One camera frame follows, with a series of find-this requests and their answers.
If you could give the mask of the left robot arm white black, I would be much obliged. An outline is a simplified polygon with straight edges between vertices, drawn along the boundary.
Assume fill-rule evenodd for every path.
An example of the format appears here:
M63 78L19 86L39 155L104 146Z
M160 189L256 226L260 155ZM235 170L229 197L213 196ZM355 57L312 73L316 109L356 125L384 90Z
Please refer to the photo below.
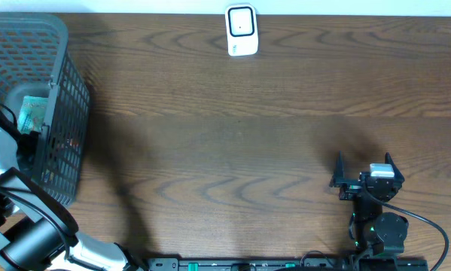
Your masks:
M0 104L0 265L6 270L147 270L128 249L78 229L68 210L20 171L30 164L38 132L22 134Z

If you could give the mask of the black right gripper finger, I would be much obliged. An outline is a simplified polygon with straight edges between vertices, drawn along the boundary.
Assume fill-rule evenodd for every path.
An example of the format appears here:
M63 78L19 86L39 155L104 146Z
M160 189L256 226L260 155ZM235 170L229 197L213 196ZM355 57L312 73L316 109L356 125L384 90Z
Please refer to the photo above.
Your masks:
M334 167L334 172L332 175L332 184L342 184L345 178L344 166L343 166L343 156L340 151L337 156L336 165Z
M402 175L401 171L397 168L397 166L395 165L391 155L389 152L385 153L385 163L389 164L392 167L393 173L395 174L395 179L397 181L403 181L404 180L404 176Z

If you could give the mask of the light blue snack packet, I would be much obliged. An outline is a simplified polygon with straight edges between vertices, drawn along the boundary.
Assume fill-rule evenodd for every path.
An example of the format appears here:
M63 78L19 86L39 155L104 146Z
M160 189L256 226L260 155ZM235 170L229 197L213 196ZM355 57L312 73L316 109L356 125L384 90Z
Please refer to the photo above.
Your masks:
M40 132L47 109L47 98L25 96L18 117L18 130L24 134Z

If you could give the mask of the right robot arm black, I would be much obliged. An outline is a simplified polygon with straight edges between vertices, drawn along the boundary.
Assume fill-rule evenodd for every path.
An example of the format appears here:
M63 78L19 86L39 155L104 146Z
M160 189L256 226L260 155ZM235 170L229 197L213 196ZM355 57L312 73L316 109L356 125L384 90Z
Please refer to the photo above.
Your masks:
M390 154L384 163L371 163L367 172L347 178L343 158L338 156L330 186L340 189L339 199L353 204L349 235L357 242L359 252L371 256L396 256L404 252L409 223L406 218L382 208L395 197L404 176Z

